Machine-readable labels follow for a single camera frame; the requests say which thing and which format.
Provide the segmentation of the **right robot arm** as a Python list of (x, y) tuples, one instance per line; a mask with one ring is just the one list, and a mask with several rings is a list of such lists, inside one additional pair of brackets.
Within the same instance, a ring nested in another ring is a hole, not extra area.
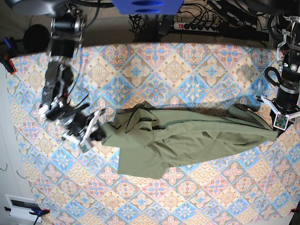
[(78, 5), (102, 7), (100, 2), (83, 0), (65, 0), (54, 13), (51, 23), (50, 56), (45, 73), (45, 85), (39, 114), (47, 121), (58, 122), (67, 133), (65, 139), (72, 137), (78, 143), (101, 141), (105, 133), (98, 123), (96, 114), (85, 115), (84, 109), (89, 107), (84, 100), (72, 106), (69, 95), (75, 87), (70, 61), (81, 47), (83, 31), (88, 27), (87, 17)]

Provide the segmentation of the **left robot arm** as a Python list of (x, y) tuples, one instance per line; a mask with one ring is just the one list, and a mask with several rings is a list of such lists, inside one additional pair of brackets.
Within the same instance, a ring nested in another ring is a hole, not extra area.
[(277, 96), (269, 100), (266, 95), (256, 100), (271, 109), (272, 127), (278, 135), (283, 134), (295, 119), (300, 116), (297, 105), (300, 96), (300, 17), (284, 16), (292, 24), (290, 31), (282, 30), (283, 41), (277, 45), (277, 64), (279, 69), (268, 67), (264, 71), (267, 81), (277, 87)]

